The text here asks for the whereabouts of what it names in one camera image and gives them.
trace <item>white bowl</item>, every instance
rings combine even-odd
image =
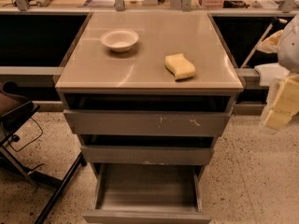
[[[128,51],[137,41],[138,34],[129,29],[115,29],[101,36],[101,42],[115,52]]]

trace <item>black chair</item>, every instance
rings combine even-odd
[[[15,134],[16,131],[40,108],[39,105],[34,105],[32,101],[18,94],[18,92],[19,87],[12,81],[0,85],[0,157],[2,158],[0,159],[0,167],[23,175],[35,187],[44,184],[54,188],[51,198],[35,222],[35,224],[39,224],[44,222],[78,166],[80,164],[85,166],[86,161],[79,153],[64,179],[61,180],[25,167],[7,150],[5,144],[9,142],[9,139],[19,140]]]

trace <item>open drawer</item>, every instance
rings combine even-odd
[[[101,164],[88,223],[204,224],[192,166]]]
[[[231,112],[67,109],[64,115],[75,134],[215,136],[223,134]]]
[[[208,165],[217,137],[80,135],[88,162]]]

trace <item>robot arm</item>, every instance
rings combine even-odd
[[[299,14],[284,28],[278,43],[278,63],[290,70],[282,80],[274,79],[261,115],[270,133],[284,128],[299,111]]]

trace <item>speckled floor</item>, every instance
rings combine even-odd
[[[34,119],[44,130],[40,139],[15,153],[28,167],[62,178],[79,154],[79,142],[59,112],[39,112]],[[259,117],[232,117],[215,146],[199,189],[204,214],[212,224],[286,223],[299,219],[299,118],[275,135],[261,133]],[[38,135],[28,121],[18,132],[22,147]],[[79,166],[46,224],[86,223],[85,210],[94,202],[96,178],[89,165]],[[34,223],[52,194],[34,189],[22,176],[0,169],[0,223]]]

